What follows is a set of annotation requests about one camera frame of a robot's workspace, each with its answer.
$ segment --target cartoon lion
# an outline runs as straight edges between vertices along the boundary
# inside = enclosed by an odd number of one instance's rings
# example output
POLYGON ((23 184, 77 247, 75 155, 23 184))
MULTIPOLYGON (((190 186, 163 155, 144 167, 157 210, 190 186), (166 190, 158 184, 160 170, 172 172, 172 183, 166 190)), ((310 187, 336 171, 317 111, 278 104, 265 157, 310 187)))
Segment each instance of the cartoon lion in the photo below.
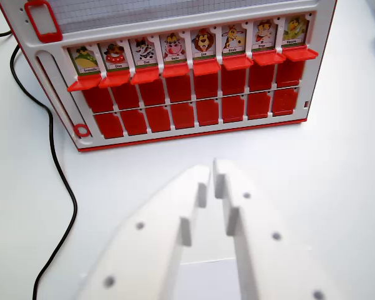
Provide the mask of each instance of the cartoon lion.
POLYGON ((197 36, 192 39, 194 47, 200 52, 206 52, 214 44, 214 37, 208 33, 207 29, 202 28, 199 30, 197 36))
POLYGON ((292 17, 283 32, 283 39, 296 39, 303 33, 306 33, 306 22, 300 17, 292 17))

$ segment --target white plastic frame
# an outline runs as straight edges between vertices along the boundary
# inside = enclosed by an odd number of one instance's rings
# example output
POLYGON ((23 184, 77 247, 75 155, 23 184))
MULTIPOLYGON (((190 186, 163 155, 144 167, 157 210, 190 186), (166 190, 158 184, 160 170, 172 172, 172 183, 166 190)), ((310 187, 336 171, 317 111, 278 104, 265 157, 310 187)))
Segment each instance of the white plastic frame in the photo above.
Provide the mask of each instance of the white plastic frame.
MULTIPOLYGON (((304 103, 311 101, 314 91, 316 78, 321 65, 321 58, 323 56, 326 39, 328 37, 329 27, 334 12, 336 0, 298 0, 281 2, 274 4, 263 4, 252 7, 242 7, 236 9, 228 9, 224 11, 209 12, 206 14, 198 14, 194 16, 173 17, 168 19, 161 19, 148 22, 139 22, 136 24, 125 24, 120 26, 111 26, 100 29, 92 29, 81 32, 72 32, 63 35, 63 40, 59 42, 52 42, 48 44, 41 43, 34 32, 30 23, 26 23, 28 17, 24 11, 20 9, 24 7, 26 0, 0 0, 0 6, 15 33, 24 54, 26 55, 31 67, 33 68, 37 78, 39 79, 42 87, 49 96, 52 105, 59 114, 62 122, 64 123, 67 131, 69 132, 72 140, 78 149, 92 148, 97 146, 108 146, 112 144, 123 144, 137 141, 148 141, 151 139, 165 138, 170 136, 182 136, 192 133, 206 133, 209 131, 218 131, 223 129, 244 128, 248 126, 257 126, 265 124, 280 123, 286 121, 303 120, 307 118, 308 107, 304 107, 304 103), (186 54, 187 63, 190 68, 193 66, 191 61, 191 51, 189 53, 190 45, 190 30, 195 28, 213 28, 215 34, 220 35, 219 28, 223 24, 244 23, 247 35, 253 34, 253 21, 262 18, 274 18, 274 22, 279 21, 283 24, 284 17, 292 14, 306 14, 308 19, 311 19, 309 28, 307 30, 306 44, 313 50, 319 53, 316 59, 306 62, 302 79, 300 80, 300 93, 297 99, 296 109, 292 115, 268 117, 265 119, 244 120, 243 122, 233 123, 219 123, 213 126, 195 126, 192 129, 178 129, 165 132, 151 133, 148 129, 147 134, 138 136, 128 136, 124 130, 124 137, 105 139, 100 133, 100 130, 93 118, 91 109, 86 104, 81 92, 72 92, 72 96, 66 91, 77 78, 76 71, 71 63, 71 59, 66 51, 67 47, 78 46, 81 44, 95 45, 105 41, 117 41, 118 44, 124 46, 126 50, 126 59, 129 64, 131 75, 134 74, 134 63, 131 53, 128 50, 128 38, 147 36, 155 43, 157 56, 161 56, 161 47, 156 43, 159 34, 177 31, 181 37, 186 41, 186 54), (47 72, 47 77, 42 66, 57 65, 61 77, 52 77, 50 72, 47 72), (79 138, 74 134, 73 124, 85 124, 91 136, 79 138)), ((276 50, 281 52, 281 39, 282 39, 283 26, 279 25, 277 30, 276 50)), ((251 42, 246 42, 246 54, 251 56, 251 42)), ((222 63, 222 49, 216 48, 217 60, 222 63)), ((162 71, 163 59, 158 59, 159 69, 162 71)), ((104 65, 100 65, 102 76, 105 76, 104 65)), ((219 88, 221 87, 221 72, 219 72, 219 88)), ((272 84, 272 90, 276 89, 276 84, 272 84)), ((248 93, 248 86, 245 87, 245 93, 248 93)), ((218 97, 222 96, 222 91, 218 91, 218 97)))

